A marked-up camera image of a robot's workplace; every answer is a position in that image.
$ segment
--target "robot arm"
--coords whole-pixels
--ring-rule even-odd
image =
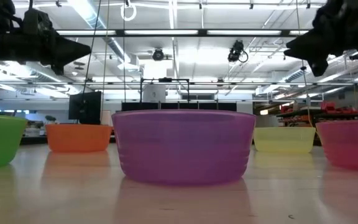
[[[48,14],[30,8],[22,21],[15,11],[12,0],[0,0],[0,60],[40,62],[63,75],[66,64],[91,53],[89,46],[60,37]]]

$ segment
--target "security camera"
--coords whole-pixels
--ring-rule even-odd
[[[164,53],[162,49],[155,49],[153,53],[153,60],[155,61],[162,61],[164,59]]]

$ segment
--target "purple bowl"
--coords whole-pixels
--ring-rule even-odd
[[[255,116],[230,111],[148,110],[112,116],[121,168],[160,184],[240,179],[247,168]]]

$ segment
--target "yellow bowl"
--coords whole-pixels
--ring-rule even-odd
[[[316,128],[255,128],[254,142],[260,152],[308,153]]]

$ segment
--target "red object on shelf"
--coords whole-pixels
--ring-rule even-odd
[[[281,106],[281,113],[289,113],[290,111],[290,106]]]
[[[328,114],[337,113],[335,110],[335,103],[330,101],[323,101],[321,103],[321,109],[324,110]]]
[[[358,110],[352,106],[345,106],[342,108],[338,108],[336,109],[336,111],[338,113],[344,113],[344,114],[358,114]]]

